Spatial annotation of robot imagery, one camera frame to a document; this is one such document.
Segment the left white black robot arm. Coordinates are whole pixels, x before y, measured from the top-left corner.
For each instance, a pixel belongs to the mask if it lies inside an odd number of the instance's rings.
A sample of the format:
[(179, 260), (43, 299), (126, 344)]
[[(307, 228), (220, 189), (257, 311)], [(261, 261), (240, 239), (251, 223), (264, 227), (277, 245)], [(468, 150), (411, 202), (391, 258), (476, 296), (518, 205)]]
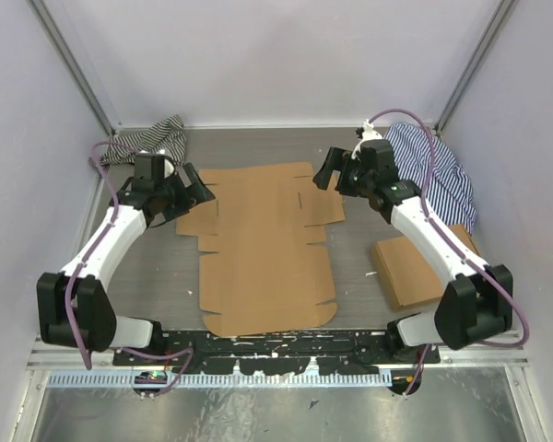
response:
[(85, 353), (128, 347), (144, 364), (160, 363), (167, 353), (160, 323), (116, 314), (108, 287), (125, 254), (157, 216), (170, 222), (214, 198), (192, 164), (176, 166), (163, 154), (137, 154), (132, 176), (113, 191), (83, 249), (59, 272), (39, 278), (42, 341)]

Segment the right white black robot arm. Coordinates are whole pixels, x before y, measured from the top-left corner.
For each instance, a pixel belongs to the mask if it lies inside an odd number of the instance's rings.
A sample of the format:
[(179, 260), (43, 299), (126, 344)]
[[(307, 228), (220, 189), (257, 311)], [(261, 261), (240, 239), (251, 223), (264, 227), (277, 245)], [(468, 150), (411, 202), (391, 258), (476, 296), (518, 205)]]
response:
[(444, 287), (435, 310), (388, 324), (388, 355), (407, 363), (424, 344), (460, 350), (487, 343), (512, 327), (513, 276), (504, 265), (491, 266), (426, 208), (424, 192), (402, 180), (391, 144), (384, 139), (362, 141), (358, 153), (332, 147), (312, 181), (325, 190), (334, 174), (335, 190), (362, 197), (420, 252)]

